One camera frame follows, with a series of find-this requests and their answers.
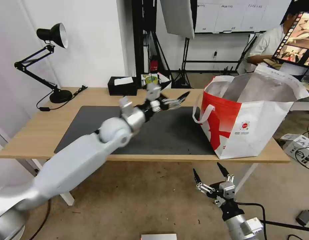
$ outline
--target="whiteboard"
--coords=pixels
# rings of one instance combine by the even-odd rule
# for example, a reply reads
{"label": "whiteboard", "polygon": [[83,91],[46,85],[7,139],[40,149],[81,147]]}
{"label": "whiteboard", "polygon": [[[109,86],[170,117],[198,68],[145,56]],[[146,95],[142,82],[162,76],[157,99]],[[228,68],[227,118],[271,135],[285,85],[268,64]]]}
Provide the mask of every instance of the whiteboard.
{"label": "whiteboard", "polygon": [[280,25],[291,0],[198,0],[195,33],[258,32]]}

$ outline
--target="computer screen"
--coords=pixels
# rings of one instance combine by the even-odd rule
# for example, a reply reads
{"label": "computer screen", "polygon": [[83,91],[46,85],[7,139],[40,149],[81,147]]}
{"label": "computer screen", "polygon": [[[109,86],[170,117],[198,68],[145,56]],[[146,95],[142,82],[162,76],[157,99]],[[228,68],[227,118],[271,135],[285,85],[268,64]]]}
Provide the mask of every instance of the computer screen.
{"label": "computer screen", "polygon": [[309,68],[309,13],[298,14],[273,58]]}

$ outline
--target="tissue box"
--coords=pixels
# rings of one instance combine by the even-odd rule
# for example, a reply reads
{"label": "tissue box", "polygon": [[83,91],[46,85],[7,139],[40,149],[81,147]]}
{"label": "tissue box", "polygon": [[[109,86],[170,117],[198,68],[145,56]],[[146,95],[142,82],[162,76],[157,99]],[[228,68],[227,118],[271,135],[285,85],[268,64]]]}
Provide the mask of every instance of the tissue box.
{"label": "tissue box", "polygon": [[136,96],[137,95],[137,86],[135,83],[127,83],[123,85],[115,85],[115,79],[125,78],[125,77],[111,77],[108,82],[109,95],[114,96]]}
{"label": "tissue box", "polygon": [[309,138],[303,136],[301,134],[285,134],[280,139],[286,140],[285,145],[283,146],[283,150],[286,154],[288,154],[293,159],[297,160],[305,165],[309,165]]}

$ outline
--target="white and red bag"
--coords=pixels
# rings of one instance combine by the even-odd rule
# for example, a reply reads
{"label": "white and red bag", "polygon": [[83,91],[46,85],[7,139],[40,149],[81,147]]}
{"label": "white and red bag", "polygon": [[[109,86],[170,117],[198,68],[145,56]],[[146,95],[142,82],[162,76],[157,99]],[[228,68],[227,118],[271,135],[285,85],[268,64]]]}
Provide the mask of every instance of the white and red bag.
{"label": "white and red bag", "polygon": [[217,76],[206,86],[200,110],[192,117],[201,124],[220,159],[258,156],[293,103],[309,97],[296,78],[259,65],[237,77]]}

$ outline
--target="lamp arm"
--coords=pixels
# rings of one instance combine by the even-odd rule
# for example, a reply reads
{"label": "lamp arm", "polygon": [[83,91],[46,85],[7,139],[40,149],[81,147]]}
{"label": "lamp arm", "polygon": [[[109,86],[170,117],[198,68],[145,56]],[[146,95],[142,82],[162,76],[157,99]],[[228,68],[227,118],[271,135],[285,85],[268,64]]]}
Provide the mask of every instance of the lamp arm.
{"label": "lamp arm", "polygon": [[[29,67],[30,65],[40,61],[41,59],[49,56],[50,54],[53,54],[54,53],[54,45],[52,44],[48,44],[47,46],[45,46],[44,48],[42,48],[41,50],[39,50],[38,52],[35,52],[34,54],[30,55],[29,57],[26,57],[25,59],[19,61],[19,62],[15,62],[15,68],[18,69],[19,71],[21,72],[24,72],[25,74],[27,74],[28,76],[36,79],[38,82],[46,85],[47,87],[55,90],[55,91],[59,91],[57,85],[53,85],[49,82],[47,82],[45,79],[42,79],[41,77],[38,77],[36,74],[30,72],[29,70],[27,70],[27,67]],[[37,58],[37,59],[30,59],[34,56],[36,56],[37,54],[45,51],[45,50],[48,50],[49,53],[41,56],[40,58]]]}

